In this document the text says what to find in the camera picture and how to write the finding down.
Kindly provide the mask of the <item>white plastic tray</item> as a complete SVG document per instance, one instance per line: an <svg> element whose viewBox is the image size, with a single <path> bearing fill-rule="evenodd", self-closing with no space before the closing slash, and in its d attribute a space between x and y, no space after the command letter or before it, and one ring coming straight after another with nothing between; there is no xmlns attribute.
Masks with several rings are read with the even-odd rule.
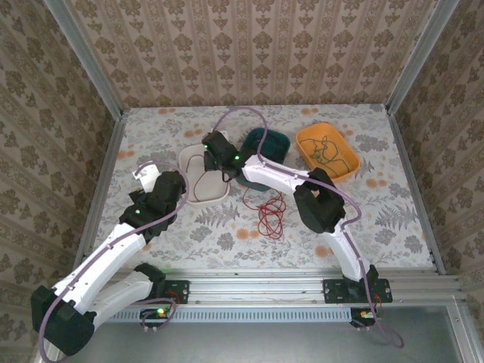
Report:
<svg viewBox="0 0 484 363"><path fill-rule="evenodd" d="M205 170L204 151L202 144L194 144L184 148L178 156L179 167L189 181L188 203L200 207L221 203L230 191L230 185L223 182L219 170Z"/></svg>

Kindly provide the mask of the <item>teal plastic tray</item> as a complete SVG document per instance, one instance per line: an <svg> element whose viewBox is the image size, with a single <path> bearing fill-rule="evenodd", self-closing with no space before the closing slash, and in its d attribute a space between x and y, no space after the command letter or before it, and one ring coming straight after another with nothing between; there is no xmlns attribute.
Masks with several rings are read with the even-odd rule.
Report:
<svg viewBox="0 0 484 363"><path fill-rule="evenodd" d="M252 129L244 139L240 151L247 149L256 152L264 131L264 128ZM289 149L290 139L285 134L268 130L268 134L266 135L261 149L261 153L264 157L270 159L271 161L275 161L276 163L282 164ZM237 183L255 191L266 192L269 190L269 187L266 185L247 181L243 174L237 177Z"/></svg>

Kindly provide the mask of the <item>floral table cover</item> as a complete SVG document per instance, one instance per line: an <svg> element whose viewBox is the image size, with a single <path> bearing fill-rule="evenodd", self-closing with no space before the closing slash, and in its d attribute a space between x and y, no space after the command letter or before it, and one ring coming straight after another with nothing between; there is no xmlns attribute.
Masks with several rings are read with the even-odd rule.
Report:
<svg viewBox="0 0 484 363"><path fill-rule="evenodd" d="M212 129L227 131L234 144L261 126L294 141L300 130L317 123L334 126L360 159L359 170L337 186L363 213L349 226L363 255L377 268L432 269L419 211L380 104L264 106L234 113L225 107L131 110L92 248L108 236L130 204L129 193L140 187L132 173L142 163L177 163L184 148L198 144ZM259 233L256 206L274 194L232 182L221 203L184 206L175 223L136 253L126 268L142 262L162 270L337 268L326 236L303 225L290 197L284 200L282 236L272 240Z"/></svg>

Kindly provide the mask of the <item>orange plastic tray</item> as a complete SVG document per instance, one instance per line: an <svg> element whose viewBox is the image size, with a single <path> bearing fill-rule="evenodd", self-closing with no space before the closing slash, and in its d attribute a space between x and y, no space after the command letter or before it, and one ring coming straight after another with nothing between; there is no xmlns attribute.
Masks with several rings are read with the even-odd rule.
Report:
<svg viewBox="0 0 484 363"><path fill-rule="evenodd" d="M310 170L323 169L341 182L360 168L360 159L342 134L329 123L317 123L296 134L296 146Z"/></svg>

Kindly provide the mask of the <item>small black controller box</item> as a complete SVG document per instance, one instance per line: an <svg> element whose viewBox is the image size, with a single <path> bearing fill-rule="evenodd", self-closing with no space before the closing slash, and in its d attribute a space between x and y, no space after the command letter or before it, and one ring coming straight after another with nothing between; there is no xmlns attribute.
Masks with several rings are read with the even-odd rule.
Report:
<svg viewBox="0 0 484 363"><path fill-rule="evenodd" d="M140 311L141 326L145 330L157 330L169 320L170 315L171 309L169 307L142 309Z"/></svg>
<svg viewBox="0 0 484 363"><path fill-rule="evenodd" d="M381 318L378 312L373 313L370 309L351 308L350 324L355 328L369 328L376 324L377 319Z"/></svg>

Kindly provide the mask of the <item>grey metal panel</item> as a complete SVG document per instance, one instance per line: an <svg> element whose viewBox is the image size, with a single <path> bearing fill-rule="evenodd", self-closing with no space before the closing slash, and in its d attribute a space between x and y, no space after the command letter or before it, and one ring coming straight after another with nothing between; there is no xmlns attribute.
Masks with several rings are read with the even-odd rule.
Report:
<svg viewBox="0 0 484 363"><path fill-rule="evenodd" d="M348 323L106 324L65 363L484 363L484 346L459 345L460 323L443 307L384 309L403 349Z"/></svg>

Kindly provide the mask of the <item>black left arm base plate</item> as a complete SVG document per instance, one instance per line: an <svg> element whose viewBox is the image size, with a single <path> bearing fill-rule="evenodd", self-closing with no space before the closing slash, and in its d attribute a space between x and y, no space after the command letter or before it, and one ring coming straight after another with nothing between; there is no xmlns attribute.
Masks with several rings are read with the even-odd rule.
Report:
<svg viewBox="0 0 484 363"><path fill-rule="evenodd" d="M190 281L186 280L165 280L155 282L151 292L140 301L156 298L173 299L176 304L187 304L190 292Z"/></svg>

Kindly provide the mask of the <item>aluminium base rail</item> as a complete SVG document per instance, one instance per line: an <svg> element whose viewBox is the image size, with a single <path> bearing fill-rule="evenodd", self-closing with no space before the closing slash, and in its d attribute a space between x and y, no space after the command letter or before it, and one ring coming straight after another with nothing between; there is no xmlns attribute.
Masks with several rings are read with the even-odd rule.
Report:
<svg viewBox="0 0 484 363"><path fill-rule="evenodd" d="M458 277L432 269L381 268L389 280L389 307L446 306L464 302ZM324 305L323 281L341 278L335 268L173 269L169 280L190 282L189 306L273 307Z"/></svg>

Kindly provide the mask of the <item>aluminium frame post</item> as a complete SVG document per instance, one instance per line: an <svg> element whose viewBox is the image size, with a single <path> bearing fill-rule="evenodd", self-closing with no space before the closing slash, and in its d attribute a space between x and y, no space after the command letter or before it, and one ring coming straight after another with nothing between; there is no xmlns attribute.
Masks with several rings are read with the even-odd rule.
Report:
<svg viewBox="0 0 484 363"><path fill-rule="evenodd" d="M395 114L402 105L458 3L459 0L438 0L392 94L385 104L388 114Z"/></svg>
<svg viewBox="0 0 484 363"><path fill-rule="evenodd" d="M113 119L118 121L123 115L123 105L115 95L107 74L102 70L67 3L64 0L44 0L44 2L101 96L104 105Z"/></svg>

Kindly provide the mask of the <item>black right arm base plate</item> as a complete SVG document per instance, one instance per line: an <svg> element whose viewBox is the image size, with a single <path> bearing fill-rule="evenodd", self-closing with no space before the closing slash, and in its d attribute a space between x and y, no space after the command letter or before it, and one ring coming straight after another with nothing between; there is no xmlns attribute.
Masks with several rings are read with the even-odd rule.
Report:
<svg viewBox="0 0 484 363"><path fill-rule="evenodd" d="M378 278L375 281L369 281L368 286L371 302L391 303L393 301L392 291L387 279ZM323 280L323 293L324 301L327 304L368 302L363 280L356 282L347 278L325 279Z"/></svg>

